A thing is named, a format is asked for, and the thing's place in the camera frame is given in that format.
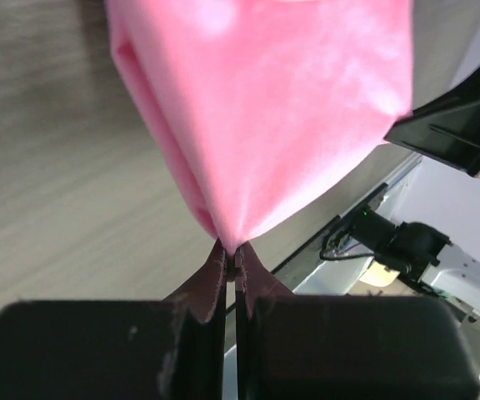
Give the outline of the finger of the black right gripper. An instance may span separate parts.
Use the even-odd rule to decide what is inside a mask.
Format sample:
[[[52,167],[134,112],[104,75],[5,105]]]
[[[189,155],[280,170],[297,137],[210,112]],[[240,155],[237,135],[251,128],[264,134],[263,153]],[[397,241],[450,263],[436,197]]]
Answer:
[[[480,178],[480,66],[392,125],[385,141]]]

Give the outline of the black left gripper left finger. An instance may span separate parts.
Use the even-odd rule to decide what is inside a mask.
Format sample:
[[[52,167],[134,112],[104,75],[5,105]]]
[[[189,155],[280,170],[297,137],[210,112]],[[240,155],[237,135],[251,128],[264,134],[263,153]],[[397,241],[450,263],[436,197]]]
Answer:
[[[7,305],[0,399],[219,399],[227,264],[216,243],[163,300]]]

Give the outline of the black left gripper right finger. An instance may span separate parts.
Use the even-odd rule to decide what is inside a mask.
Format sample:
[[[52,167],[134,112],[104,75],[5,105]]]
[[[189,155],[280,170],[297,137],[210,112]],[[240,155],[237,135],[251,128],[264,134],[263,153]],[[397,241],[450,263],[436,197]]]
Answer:
[[[298,295],[242,245],[233,259],[241,399],[476,399],[448,307],[424,296]]]

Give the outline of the light pink t shirt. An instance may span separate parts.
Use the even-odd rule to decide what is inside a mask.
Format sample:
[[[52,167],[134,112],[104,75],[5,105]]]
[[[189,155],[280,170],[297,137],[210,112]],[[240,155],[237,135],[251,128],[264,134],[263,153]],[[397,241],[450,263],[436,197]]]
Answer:
[[[108,1],[112,59],[192,215],[233,253],[411,112],[410,1]]]

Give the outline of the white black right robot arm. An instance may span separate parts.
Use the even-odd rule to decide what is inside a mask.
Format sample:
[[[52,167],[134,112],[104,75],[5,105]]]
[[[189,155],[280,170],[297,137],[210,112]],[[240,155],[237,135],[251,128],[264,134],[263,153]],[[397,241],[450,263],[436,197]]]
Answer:
[[[385,137],[445,166],[480,179],[480,66],[455,88],[396,122]],[[381,185],[343,217],[322,240],[324,261],[345,260],[351,238],[367,255],[433,293],[451,295],[480,313],[480,262],[447,234],[424,222],[396,224],[376,212]]]

